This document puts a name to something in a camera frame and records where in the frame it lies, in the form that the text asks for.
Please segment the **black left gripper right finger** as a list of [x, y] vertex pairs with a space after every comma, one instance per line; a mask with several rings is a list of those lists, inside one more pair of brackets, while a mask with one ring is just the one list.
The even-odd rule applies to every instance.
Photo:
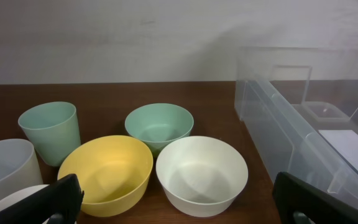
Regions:
[[287, 172], [277, 174], [272, 196], [282, 223], [358, 223], [358, 209]]

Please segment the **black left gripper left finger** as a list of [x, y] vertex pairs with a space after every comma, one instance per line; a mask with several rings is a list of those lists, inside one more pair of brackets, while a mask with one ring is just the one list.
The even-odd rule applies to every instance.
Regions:
[[77, 176], [68, 174], [54, 184], [0, 211], [0, 224], [74, 224], [84, 194]]

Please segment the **cream plastic cup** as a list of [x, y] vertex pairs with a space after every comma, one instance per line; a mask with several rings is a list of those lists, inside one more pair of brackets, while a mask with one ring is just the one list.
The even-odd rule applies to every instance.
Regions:
[[48, 184], [34, 185], [31, 187], [24, 188], [22, 190], [18, 190], [17, 192], [14, 192], [7, 197], [4, 197], [0, 200], [0, 212], [10, 207], [11, 205], [14, 205], [15, 203], [25, 199], [26, 197], [38, 192], [39, 190], [42, 190], [45, 187], [48, 187]]

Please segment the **yellow plastic bowl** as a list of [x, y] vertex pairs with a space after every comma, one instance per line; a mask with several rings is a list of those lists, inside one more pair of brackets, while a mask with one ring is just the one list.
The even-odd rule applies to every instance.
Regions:
[[104, 136], [76, 148], [63, 161], [57, 178], [75, 174], [85, 193], [81, 210], [94, 217], [111, 217], [142, 198], [153, 165], [153, 155], [142, 141]]

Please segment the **grey plastic cup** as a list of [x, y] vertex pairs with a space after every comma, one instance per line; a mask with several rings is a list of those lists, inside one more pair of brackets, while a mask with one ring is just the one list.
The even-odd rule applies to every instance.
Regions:
[[42, 185], [33, 144], [25, 139], [0, 141], [0, 200], [14, 192]]

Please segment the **green plastic cup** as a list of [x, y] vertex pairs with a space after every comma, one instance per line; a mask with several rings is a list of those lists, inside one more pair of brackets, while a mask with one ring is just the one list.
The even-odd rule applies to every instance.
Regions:
[[42, 160], [53, 167], [60, 166], [81, 145], [77, 109], [69, 102], [30, 108], [19, 116], [18, 125]]

